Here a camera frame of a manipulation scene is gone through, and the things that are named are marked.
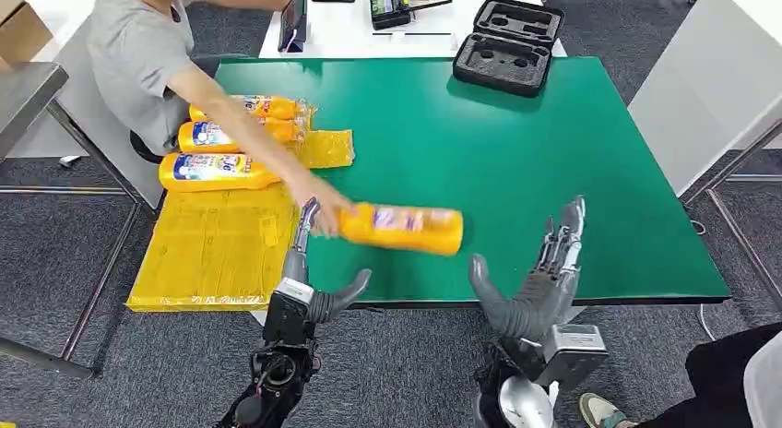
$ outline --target sneaker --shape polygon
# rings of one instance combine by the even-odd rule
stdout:
[[[589,428],[628,428],[636,426],[612,403],[593,393],[586,393],[578,400],[578,409]]]

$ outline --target robotic hand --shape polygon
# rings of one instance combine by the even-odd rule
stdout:
[[[513,299],[497,291],[483,256],[470,260],[469,281],[501,336],[488,364],[475,373],[478,426],[556,426],[559,386],[577,385],[607,356],[597,327],[564,325],[578,287],[585,215],[584,199],[577,196],[564,207],[559,227],[548,218],[538,260]]]
[[[280,427],[302,398],[304,385],[320,369],[315,324],[337,316],[369,284],[372,271],[363,269],[335,294],[315,291],[309,285],[307,241],[318,209],[314,198],[302,208],[293,246],[285,255],[282,280],[269,301],[265,345],[250,359],[253,381],[215,428]]]

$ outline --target green tabletop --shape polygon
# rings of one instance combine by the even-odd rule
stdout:
[[[546,217],[580,194],[577,304],[730,295],[596,58],[555,59],[535,99],[461,83],[450,61],[429,58],[227,61],[217,81],[232,94],[305,98],[319,108],[314,128],[351,128],[353,165],[320,172],[346,196],[465,215],[453,257],[313,239],[318,289],[338,290],[371,268],[365,303],[470,303],[468,257],[482,253],[512,294],[538,255]]]

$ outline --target metal frame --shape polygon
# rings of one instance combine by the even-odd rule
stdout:
[[[10,354],[13,357],[33,363],[41,368],[50,369],[72,375],[74,377],[88,378],[95,374],[92,368],[71,361],[77,344],[79,343],[84,329],[87,327],[89,318],[92,316],[95,306],[98,303],[101,293],[112,274],[117,258],[122,252],[125,241],[130,234],[133,224],[136,221],[136,215],[139,210],[143,210],[150,217],[156,217],[155,210],[139,195],[136,189],[124,178],[119,170],[111,163],[109,158],[98,149],[92,140],[87,137],[84,131],[77,125],[71,116],[55,99],[51,99],[46,105],[46,110],[52,117],[65,129],[65,131],[81,146],[93,159],[98,161],[103,168],[120,185],[115,187],[85,187],[85,186],[14,186],[0,185],[0,194],[55,194],[55,195],[76,195],[76,196],[116,196],[127,195],[133,200],[133,206],[125,218],[122,229],[119,232],[106,265],[101,276],[92,292],[89,295],[87,303],[82,308],[81,314],[76,321],[70,335],[65,340],[65,345],[60,351],[59,356],[44,351],[36,350],[32,347],[23,345],[10,339],[0,338],[0,352]]]
[[[765,130],[764,133],[757,137],[746,149],[742,150],[735,159],[731,160],[728,165],[725,166],[725,168],[717,172],[714,177],[709,179],[708,182],[706,182],[703,186],[695,190],[695,192],[683,200],[682,203],[684,204],[685,208],[691,208],[695,199],[700,197],[700,195],[708,195],[709,199],[711,199],[715,207],[717,207],[717,211],[719,212],[720,216],[722,216],[722,219],[728,224],[730,233],[733,234],[733,237],[735,237],[739,242],[741,250],[747,257],[749,257],[750,262],[752,263],[752,267],[755,269],[758,276],[760,276],[761,281],[771,295],[771,299],[774,301],[776,306],[782,310],[782,289],[780,289],[779,284],[774,281],[771,273],[768,272],[768,269],[766,269],[763,261],[755,252],[754,248],[752,248],[750,241],[747,239],[746,235],[744,235],[744,232],[741,230],[739,224],[735,219],[733,219],[733,215],[730,214],[728,206],[725,205],[725,203],[722,201],[722,198],[715,191],[715,188],[717,188],[717,186],[723,182],[782,182],[782,174],[734,174],[747,162],[750,157],[752,157],[752,155],[754,155],[755,152],[763,149],[763,147],[776,139],[780,134],[782,134],[782,119],[776,121],[773,125],[771,125],[771,127]]]

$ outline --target orange bottle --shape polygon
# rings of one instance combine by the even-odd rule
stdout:
[[[253,117],[276,117],[282,120],[295,119],[301,116],[309,119],[312,116],[313,109],[307,105],[304,99],[293,101],[291,99],[280,98],[279,96],[242,96],[233,95],[234,99],[244,102],[244,107]],[[190,120],[207,121],[206,113],[202,112],[194,105],[190,105]]]
[[[259,124],[277,140],[293,142],[304,139],[302,118],[281,121],[274,117],[258,118]],[[185,122],[179,127],[179,149],[183,153],[235,153],[239,146],[226,135],[219,125],[211,121]]]
[[[462,243],[464,218],[443,208],[391,207],[366,202],[339,213],[339,233],[354,244],[452,256]]]
[[[158,176],[173,192],[259,190],[279,182],[261,162],[243,154],[169,154],[160,163]]]

